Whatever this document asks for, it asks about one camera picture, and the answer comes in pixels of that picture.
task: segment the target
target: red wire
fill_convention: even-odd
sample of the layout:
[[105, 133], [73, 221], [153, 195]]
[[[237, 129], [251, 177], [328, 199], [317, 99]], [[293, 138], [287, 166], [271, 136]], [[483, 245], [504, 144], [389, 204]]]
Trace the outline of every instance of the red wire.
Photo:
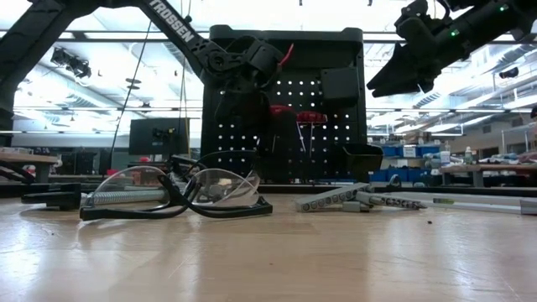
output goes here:
[[287, 62], [287, 60], [289, 59], [289, 57], [291, 56], [291, 53], [293, 52], [293, 48], [295, 47], [295, 43], [291, 44], [291, 46], [289, 47], [289, 49], [287, 50], [287, 54], [285, 55], [285, 57], [279, 62], [279, 65], [280, 66], [283, 66], [285, 64], [285, 62]]

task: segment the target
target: safety glasses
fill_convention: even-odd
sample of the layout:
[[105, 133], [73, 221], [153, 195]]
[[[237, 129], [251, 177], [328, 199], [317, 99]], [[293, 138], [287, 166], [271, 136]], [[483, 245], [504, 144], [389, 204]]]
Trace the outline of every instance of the safety glasses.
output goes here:
[[[156, 181], [151, 181], [151, 177], [143, 181], [143, 175], [151, 172], [157, 173], [153, 178]], [[138, 185], [118, 191], [117, 182], [130, 178]], [[255, 172], [243, 178], [223, 169], [203, 169], [184, 184], [152, 167], [134, 167], [115, 174], [89, 195], [81, 207], [80, 218], [166, 219], [187, 209], [210, 218], [271, 214], [272, 205], [257, 192], [259, 182]], [[160, 205], [142, 208], [155, 202]]]

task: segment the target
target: ceiling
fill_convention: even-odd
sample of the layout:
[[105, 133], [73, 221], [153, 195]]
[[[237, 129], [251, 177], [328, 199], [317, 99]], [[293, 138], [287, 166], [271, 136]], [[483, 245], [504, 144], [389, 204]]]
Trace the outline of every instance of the ceiling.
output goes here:
[[[330, 5], [321, 0], [302, 0], [302, 6], [299, 0], [169, 0], [180, 13], [183, 12], [183, 16], [190, 11], [192, 24], [198, 31], [207, 31], [214, 24], [228, 24], [234, 29], [265, 30], [334, 31], [358, 27], [371, 34], [392, 33], [400, 9], [409, 2], [375, 0], [372, 7], [368, 7], [368, 0], [332, 0]], [[432, 0], [430, 3], [431, 14], [436, 10], [439, 15], [443, 14], [442, 8], [435, 8]], [[0, 32], [9, 29], [29, 5], [26, 1], [10, 2], [9, 9], [0, 11]], [[144, 33], [148, 25], [149, 19], [137, 8], [99, 8], [93, 14], [77, 19], [68, 31], [121, 35], [125, 31]], [[195, 118], [190, 125], [191, 136], [201, 135], [203, 85], [189, 72], [185, 73], [185, 84], [182, 85], [182, 59], [173, 45], [147, 43], [143, 49], [143, 43], [139, 42], [62, 40], [55, 47], [89, 61], [93, 75], [75, 81], [71, 72], [50, 62], [51, 49], [19, 87], [15, 98], [17, 130], [114, 131], [119, 112], [107, 108], [123, 106], [129, 85], [125, 79], [133, 77], [141, 56], [136, 76], [141, 83], [137, 85], [139, 89], [132, 90], [128, 107], [149, 104], [151, 108], [125, 112], [119, 125], [120, 132], [128, 133], [131, 119], [181, 115]], [[505, 108], [530, 107], [537, 102], [537, 96], [534, 96], [534, 81], [537, 80], [534, 79], [537, 76], [535, 49], [537, 46], [534, 45], [489, 45], [468, 60], [444, 69], [435, 89], [429, 93], [378, 99], [368, 94], [371, 134], [431, 128], [441, 129], [438, 133], [456, 133], [461, 124], [470, 127], [486, 122], [488, 116], [503, 113]], [[366, 82], [384, 66], [393, 51], [393, 43], [364, 45]], [[519, 77], [502, 80], [497, 76], [499, 71], [515, 66], [520, 68]], [[180, 112], [165, 109], [170, 107], [183, 109]]]

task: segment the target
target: bottle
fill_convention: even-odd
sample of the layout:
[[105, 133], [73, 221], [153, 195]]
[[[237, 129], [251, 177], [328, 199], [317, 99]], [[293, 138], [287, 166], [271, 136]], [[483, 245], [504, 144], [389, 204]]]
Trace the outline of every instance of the bottle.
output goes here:
[[472, 164], [472, 149], [467, 147], [467, 150], [464, 152], [464, 164]]
[[446, 142], [445, 150], [440, 151], [440, 166], [444, 167], [451, 163], [451, 146]]

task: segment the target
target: gray plastic part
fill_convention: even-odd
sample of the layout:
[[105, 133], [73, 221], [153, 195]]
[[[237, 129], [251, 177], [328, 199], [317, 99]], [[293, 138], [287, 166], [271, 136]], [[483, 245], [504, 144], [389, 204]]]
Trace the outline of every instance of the gray plastic part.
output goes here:
[[299, 212], [318, 211], [327, 206], [341, 204], [343, 201], [354, 200], [354, 196], [358, 191], [363, 191], [368, 187], [369, 184], [357, 183], [317, 195], [303, 197], [295, 201], [295, 207]]
[[357, 202], [357, 201], [343, 202], [343, 207], [341, 208], [342, 211], [360, 212], [360, 213], [369, 213], [370, 209], [371, 209], [370, 206], [365, 205], [362, 202]]

